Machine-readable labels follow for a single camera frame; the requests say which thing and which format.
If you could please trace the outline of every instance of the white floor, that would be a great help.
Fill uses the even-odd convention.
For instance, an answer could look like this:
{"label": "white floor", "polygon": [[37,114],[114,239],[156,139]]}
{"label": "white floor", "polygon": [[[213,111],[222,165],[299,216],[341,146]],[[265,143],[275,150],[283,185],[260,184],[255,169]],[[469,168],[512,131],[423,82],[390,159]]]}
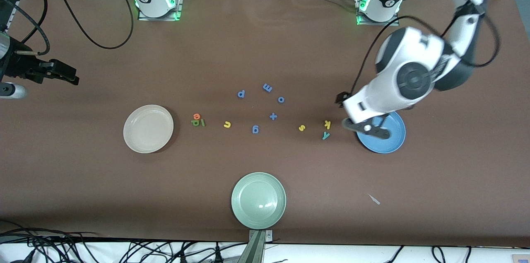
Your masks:
{"label": "white floor", "polygon": [[[161,243],[150,244],[149,247],[156,248]],[[229,246],[231,243],[220,244],[221,247]],[[87,246],[98,259],[99,263],[118,263],[123,254],[127,252],[129,243],[127,242],[94,242],[87,243]],[[172,243],[173,250],[180,250],[181,243]],[[214,247],[214,243],[201,242],[188,248],[187,253],[197,252],[205,248]],[[81,258],[85,263],[96,263],[87,253],[82,244],[77,248]],[[265,250],[263,263],[386,263],[395,254],[398,246],[322,246],[322,245],[301,245],[301,244],[268,244]],[[22,260],[28,255],[32,248],[25,244],[2,244],[0,245],[0,263],[10,263],[15,260]],[[464,263],[467,248],[443,247],[443,253],[447,263]],[[222,251],[223,258],[233,258],[239,256],[244,250],[244,246],[236,246]],[[163,252],[170,252],[169,246],[161,248]],[[142,249],[132,256],[128,262],[138,263],[142,256],[149,251]],[[188,263],[196,263],[206,257],[212,251],[201,253],[192,257],[186,257]],[[49,256],[59,261],[54,251],[48,251]],[[524,255],[526,257],[512,258],[512,255]],[[524,259],[530,259],[530,250],[512,248],[473,248],[469,263],[525,263]],[[165,263],[163,256],[149,256],[144,263]],[[43,255],[36,253],[33,263],[46,263]],[[429,246],[405,246],[403,251],[397,256],[394,263],[437,263],[432,257]]]}

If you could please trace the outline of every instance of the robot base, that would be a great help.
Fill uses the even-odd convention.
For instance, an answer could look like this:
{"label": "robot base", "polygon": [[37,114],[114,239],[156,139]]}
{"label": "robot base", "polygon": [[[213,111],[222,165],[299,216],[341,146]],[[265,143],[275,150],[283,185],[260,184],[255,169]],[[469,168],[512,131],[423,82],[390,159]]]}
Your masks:
{"label": "robot base", "polygon": [[[385,26],[390,22],[391,20],[398,17],[397,14],[394,14],[394,16],[385,22],[376,22],[369,19],[366,14],[363,13],[363,8],[366,9],[366,1],[367,0],[355,0],[355,10],[357,13],[357,25],[371,25],[371,26]],[[399,21],[395,21],[392,23],[391,26],[399,26]]]}
{"label": "robot base", "polygon": [[148,17],[145,14],[142,13],[142,11],[138,10],[138,20],[139,21],[164,21],[164,22],[172,22],[172,21],[179,21],[180,15],[182,13],[182,4],[184,3],[184,0],[175,0],[175,7],[171,9],[167,14],[164,14],[161,17],[153,18]]}
{"label": "robot base", "polygon": [[390,137],[388,139],[381,139],[357,132],[357,137],[360,142],[369,150],[375,153],[392,153],[398,150],[403,145],[403,142],[405,142],[405,136],[407,134],[405,123],[396,112],[390,113],[384,120],[380,116],[374,117],[373,124],[388,130]]}

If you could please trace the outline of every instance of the white paper scrap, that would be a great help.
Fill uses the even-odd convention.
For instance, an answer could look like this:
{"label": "white paper scrap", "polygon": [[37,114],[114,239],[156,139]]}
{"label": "white paper scrap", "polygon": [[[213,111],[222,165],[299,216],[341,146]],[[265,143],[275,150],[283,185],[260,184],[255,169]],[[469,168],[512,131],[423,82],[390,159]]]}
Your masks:
{"label": "white paper scrap", "polygon": [[368,195],[370,196],[371,200],[375,202],[375,204],[381,205],[381,202],[377,201],[376,198],[372,197],[370,194],[368,194]]}

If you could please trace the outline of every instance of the metal bracket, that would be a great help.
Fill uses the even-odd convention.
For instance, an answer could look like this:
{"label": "metal bracket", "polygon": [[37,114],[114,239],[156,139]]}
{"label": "metal bracket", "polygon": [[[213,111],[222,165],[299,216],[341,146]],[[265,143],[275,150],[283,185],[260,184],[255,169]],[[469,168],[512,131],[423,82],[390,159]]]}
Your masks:
{"label": "metal bracket", "polygon": [[[250,230],[248,232],[248,240],[250,240],[252,238],[252,235],[256,231],[257,230]],[[272,230],[265,230],[265,242],[272,242]]]}
{"label": "metal bracket", "polygon": [[356,131],[358,133],[364,133],[365,135],[369,135],[372,137],[376,137],[379,139],[388,139],[390,138],[390,132],[388,129],[381,128],[381,125],[385,122],[386,117],[388,117],[389,114],[384,114],[379,117],[383,118],[383,121],[379,123],[379,125],[373,124],[374,117],[363,121],[362,123],[354,123],[350,118],[346,118],[342,120],[342,126],[350,131]]}

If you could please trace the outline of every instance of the tabletop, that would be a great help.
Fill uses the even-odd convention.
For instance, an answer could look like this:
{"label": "tabletop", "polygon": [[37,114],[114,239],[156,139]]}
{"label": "tabletop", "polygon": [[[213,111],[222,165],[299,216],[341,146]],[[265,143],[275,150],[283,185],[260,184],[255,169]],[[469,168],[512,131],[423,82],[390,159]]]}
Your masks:
{"label": "tabletop", "polygon": [[[124,0],[68,1],[101,44],[127,36]],[[180,21],[136,21],[117,50],[92,45],[62,0],[49,0],[42,58],[81,80],[13,80],[28,97],[0,101],[0,217],[102,236],[245,241],[231,191],[261,171],[286,190],[272,227],[281,242],[528,246],[530,46],[515,0],[489,4],[496,61],[400,111],[405,144],[382,155],[340,126],[346,112],[334,104],[381,29],[356,25],[352,0],[184,0]],[[20,6],[38,18],[42,0]],[[453,11],[451,0],[407,0],[400,14],[443,30]],[[17,14],[9,32],[21,39],[31,28]],[[28,44],[44,48],[38,34]],[[477,61],[493,46],[484,26]],[[375,52],[359,85],[375,76]],[[175,129],[162,150],[138,154],[123,124],[146,104],[167,108]],[[204,127],[190,123],[194,113]]]}

